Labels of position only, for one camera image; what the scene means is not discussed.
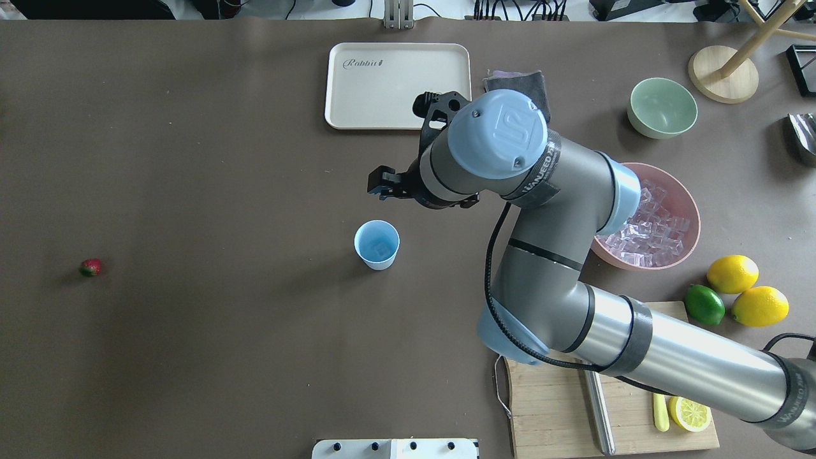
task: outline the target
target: black frame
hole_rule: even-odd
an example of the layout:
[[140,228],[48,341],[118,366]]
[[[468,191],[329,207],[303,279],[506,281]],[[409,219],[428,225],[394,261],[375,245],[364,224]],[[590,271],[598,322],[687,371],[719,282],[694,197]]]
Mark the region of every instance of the black frame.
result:
[[791,65],[791,71],[793,72],[793,78],[796,80],[796,85],[799,87],[799,93],[802,97],[816,97],[816,87],[811,87],[808,85],[808,80],[805,78],[805,72],[802,71],[804,68],[799,61],[799,53],[810,53],[813,58],[816,58],[816,46],[815,45],[791,45],[785,51],[785,55],[787,56],[787,61]]

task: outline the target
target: yellow knife handle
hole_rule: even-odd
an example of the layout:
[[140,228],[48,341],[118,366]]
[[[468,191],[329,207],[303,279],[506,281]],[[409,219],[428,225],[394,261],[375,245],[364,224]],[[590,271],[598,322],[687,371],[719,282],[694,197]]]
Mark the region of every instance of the yellow knife handle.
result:
[[652,408],[654,410],[654,426],[661,432],[665,432],[668,430],[666,399],[661,394],[652,393]]

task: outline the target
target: cup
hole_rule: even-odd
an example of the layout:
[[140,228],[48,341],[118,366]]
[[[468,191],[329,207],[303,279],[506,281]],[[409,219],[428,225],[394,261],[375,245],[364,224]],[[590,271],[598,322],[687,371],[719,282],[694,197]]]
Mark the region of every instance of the cup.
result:
[[400,234],[387,221],[367,221],[354,234],[354,250],[373,270],[391,266],[400,248]]

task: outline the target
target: lemon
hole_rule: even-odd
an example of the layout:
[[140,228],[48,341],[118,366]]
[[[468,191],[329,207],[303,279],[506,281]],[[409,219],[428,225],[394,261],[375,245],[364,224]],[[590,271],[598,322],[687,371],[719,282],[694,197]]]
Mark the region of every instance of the lemon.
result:
[[706,277],[718,292],[742,293],[754,286],[760,277],[760,269],[747,256],[728,255],[713,262]]
[[734,300],[731,316],[748,327],[773,325],[787,317],[787,298],[773,287],[749,288]]
[[674,422],[689,432],[702,432],[712,423],[712,410],[693,400],[671,397],[668,413]]

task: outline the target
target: tray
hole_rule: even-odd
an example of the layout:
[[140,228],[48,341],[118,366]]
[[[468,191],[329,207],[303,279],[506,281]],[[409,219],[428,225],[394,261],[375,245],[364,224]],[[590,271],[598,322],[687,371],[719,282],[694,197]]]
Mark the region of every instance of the tray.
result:
[[470,91],[470,55],[455,43],[339,43],[329,53],[326,122],[335,129],[420,129],[425,91]]

